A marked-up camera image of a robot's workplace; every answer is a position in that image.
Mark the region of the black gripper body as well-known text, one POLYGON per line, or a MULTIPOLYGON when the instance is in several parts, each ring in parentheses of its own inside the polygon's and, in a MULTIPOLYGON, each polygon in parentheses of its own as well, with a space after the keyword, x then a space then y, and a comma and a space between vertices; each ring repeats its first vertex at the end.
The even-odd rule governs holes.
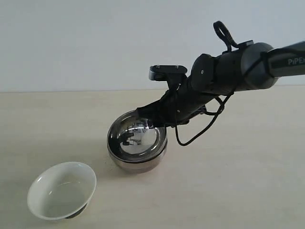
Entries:
POLYGON ((194 90, 188 78, 178 90, 168 92, 160 99, 159 115, 165 125, 179 125, 191 119, 193 113, 212 99, 213 94, 194 90))

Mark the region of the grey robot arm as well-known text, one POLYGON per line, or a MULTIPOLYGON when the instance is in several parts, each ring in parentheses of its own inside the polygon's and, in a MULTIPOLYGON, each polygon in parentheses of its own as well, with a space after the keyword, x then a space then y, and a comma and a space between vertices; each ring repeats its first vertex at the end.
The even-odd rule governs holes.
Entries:
POLYGON ((246 42, 240 49, 213 57, 201 54, 190 75, 181 65, 153 65, 149 78, 166 81, 168 90, 157 101, 136 109, 155 127, 184 125, 221 95, 271 88, 281 77, 305 73, 305 44, 274 48, 246 42))

